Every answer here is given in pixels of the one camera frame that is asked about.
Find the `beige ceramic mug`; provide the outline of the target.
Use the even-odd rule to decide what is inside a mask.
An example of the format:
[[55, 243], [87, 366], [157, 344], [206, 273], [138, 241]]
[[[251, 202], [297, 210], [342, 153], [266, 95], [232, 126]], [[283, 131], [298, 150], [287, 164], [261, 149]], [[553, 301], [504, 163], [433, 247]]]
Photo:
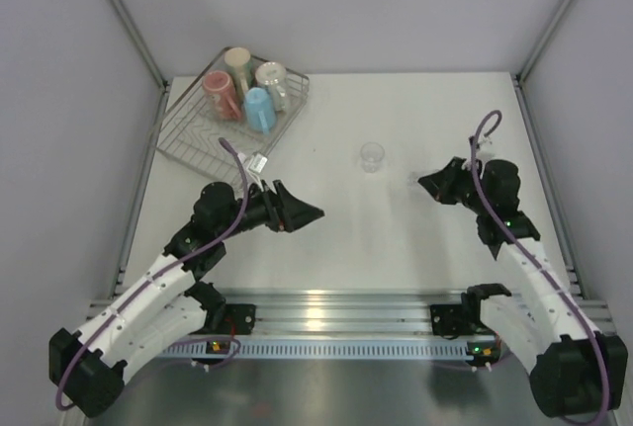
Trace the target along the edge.
[[225, 65], [241, 101], [253, 86], [252, 56], [244, 47], [231, 47], [226, 51]]

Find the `light blue mug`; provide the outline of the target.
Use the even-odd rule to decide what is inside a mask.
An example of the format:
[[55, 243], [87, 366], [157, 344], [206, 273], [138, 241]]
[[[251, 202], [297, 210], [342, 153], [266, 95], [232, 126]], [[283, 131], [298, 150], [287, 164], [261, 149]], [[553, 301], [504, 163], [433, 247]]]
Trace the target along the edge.
[[248, 126], [254, 131], [270, 134], [277, 123], [277, 117], [268, 92], [259, 87], [249, 89], [243, 106]]

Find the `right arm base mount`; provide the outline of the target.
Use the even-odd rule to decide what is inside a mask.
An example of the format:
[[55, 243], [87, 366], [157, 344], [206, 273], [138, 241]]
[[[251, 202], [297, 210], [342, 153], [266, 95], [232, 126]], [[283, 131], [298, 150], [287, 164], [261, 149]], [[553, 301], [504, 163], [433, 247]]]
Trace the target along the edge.
[[432, 333], [445, 340], [479, 334], [492, 335], [493, 332], [481, 321], [481, 302], [496, 296], [511, 297], [511, 292], [499, 283], [480, 284], [461, 293], [458, 303], [432, 304], [429, 308]]

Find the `pink cartoon mug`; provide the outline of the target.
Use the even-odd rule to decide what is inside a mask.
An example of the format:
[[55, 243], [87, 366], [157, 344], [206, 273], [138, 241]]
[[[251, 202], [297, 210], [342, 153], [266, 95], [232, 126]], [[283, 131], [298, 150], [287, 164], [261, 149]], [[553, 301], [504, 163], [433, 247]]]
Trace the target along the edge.
[[230, 75], [221, 70], [208, 72], [202, 80], [205, 92], [216, 117], [224, 121], [241, 121], [242, 112]]

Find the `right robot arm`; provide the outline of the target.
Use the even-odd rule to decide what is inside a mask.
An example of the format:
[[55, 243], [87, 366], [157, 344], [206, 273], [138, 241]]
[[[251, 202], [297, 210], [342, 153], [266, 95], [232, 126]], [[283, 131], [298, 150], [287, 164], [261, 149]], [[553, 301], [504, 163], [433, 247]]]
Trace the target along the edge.
[[627, 347], [581, 310], [553, 269], [539, 231], [519, 208], [517, 166], [455, 157], [416, 182], [435, 202], [475, 214], [478, 236], [505, 278], [462, 293], [463, 323], [477, 333], [490, 329], [506, 344], [526, 371], [541, 412], [571, 417], [617, 409]]

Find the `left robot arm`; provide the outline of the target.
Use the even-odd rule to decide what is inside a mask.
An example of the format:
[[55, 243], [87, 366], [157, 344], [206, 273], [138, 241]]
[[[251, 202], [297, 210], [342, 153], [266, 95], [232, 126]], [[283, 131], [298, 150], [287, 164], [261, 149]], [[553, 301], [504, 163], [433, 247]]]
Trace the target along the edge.
[[76, 330], [52, 335], [48, 374], [57, 409], [102, 414], [165, 349], [224, 325], [226, 300], [203, 279], [226, 255], [226, 239], [259, 226], [291, 233], [323, 216], [279, 180], [247, 185], [242, 197], [227, 183], [207, 185], [189, 221], [130, 288]]

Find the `clear glass cup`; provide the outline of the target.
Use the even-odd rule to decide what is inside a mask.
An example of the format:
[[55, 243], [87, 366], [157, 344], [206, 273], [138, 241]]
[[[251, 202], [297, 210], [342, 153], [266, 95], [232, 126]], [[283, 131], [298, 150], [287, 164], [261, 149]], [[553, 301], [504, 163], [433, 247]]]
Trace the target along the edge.
[[360, 149], [360, 166], [365, 173], [373, 174], [380, 171], [385, 160], [384, 147], [375, 141], [369, 141]]

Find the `white mug orange inside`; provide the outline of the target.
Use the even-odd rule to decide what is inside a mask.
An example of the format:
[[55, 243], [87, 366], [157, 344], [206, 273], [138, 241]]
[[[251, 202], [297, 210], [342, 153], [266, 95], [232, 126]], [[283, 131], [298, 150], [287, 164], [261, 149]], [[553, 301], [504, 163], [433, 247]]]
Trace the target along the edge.
[[289, 112], [291, 110], [287, 77], [286, 67], [274, 61], [262, 63], [255, 71], [257, 85], [268, 92], [276, 112]]

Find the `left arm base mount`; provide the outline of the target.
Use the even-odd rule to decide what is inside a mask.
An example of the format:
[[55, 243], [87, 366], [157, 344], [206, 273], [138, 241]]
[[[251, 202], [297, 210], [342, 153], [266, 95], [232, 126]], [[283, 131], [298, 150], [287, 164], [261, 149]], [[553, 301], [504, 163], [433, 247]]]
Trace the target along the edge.
[[198, 282], [185, 292], [206, 312], [203, 326], [193, 335], [250, 335], [255, 325], [256, 305], [227, 302], [212, 283]]

